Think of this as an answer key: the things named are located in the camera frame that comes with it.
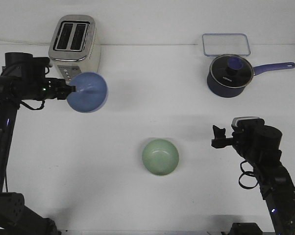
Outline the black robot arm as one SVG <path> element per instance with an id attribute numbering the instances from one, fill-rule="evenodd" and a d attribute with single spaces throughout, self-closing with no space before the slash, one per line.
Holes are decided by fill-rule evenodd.
<path id="1" fill-rule="evenodd" d="M 59 235 L 55 222 L 43 218 L 25 205 L 21 193 L 3 192 L 6 168 L 17 111 L 20 106 L 32 110 L 27 100 L 40 101 L 43 109 L 47 99 L 65 100 L 75 91 L 64 79 L 49 78 L 48 57 L 29 53 L 8 52 L 0 75 L 0 235 Z"/>
<path id="2" fill-rule="evenodd" d="M 295 235 L 295 186 L 280 161 L 282 132 L 265 125 L 259 117 L 236 117 L 231 126 L 233 133 L 228 138 L 225 129 L 214 125 L 211 146 L 216 149 L 232 146 L 252 166 L 252 171 L 242 174 L 256 179 L 275 233 Z"/>

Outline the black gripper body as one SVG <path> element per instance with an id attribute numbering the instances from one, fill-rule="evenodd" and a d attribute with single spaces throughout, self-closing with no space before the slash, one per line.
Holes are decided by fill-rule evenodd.
<path id="1" fill-rule="evenodd" d="M 46 77 L 51 68 L 48 57 L 30 53 L 7 52 L 4 76 L 11 76 L 11 92 L 20 100 L 65 100 L 67 84 L 64 79 Z"/>
<path id="2" fill-rule="evenodd" d="M 257 123 L 246 126 L 240 131 L 233 131 L 232 137 L 221 140 L 211 140 L 211 146 L 220 149 L 232 146 L 237 153 L 248 156 L 252 150 L 267 151 L 278 150 L 282 138 L 282 132 L 275 127 L 265 125 L 265 121 L 260 118 Z"/>

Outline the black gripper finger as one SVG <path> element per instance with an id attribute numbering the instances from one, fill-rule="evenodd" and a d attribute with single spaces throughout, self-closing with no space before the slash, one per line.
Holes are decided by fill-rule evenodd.
<path id="1" fill-rule="evenodd" d="M 73 92 L 76 92 L 75 86 L 70 86 L 70 85 L 61 86 L 56 89 L 56 98 L 58 100 L 65 100 Z"/>
<path id="2" fill-rule="evenodd" d="M 226 129 L 225 128 L 219 128 L 216 125 L 213 125 L 213 134 L 215 140 L 221 140 L 226 138 Z"/>

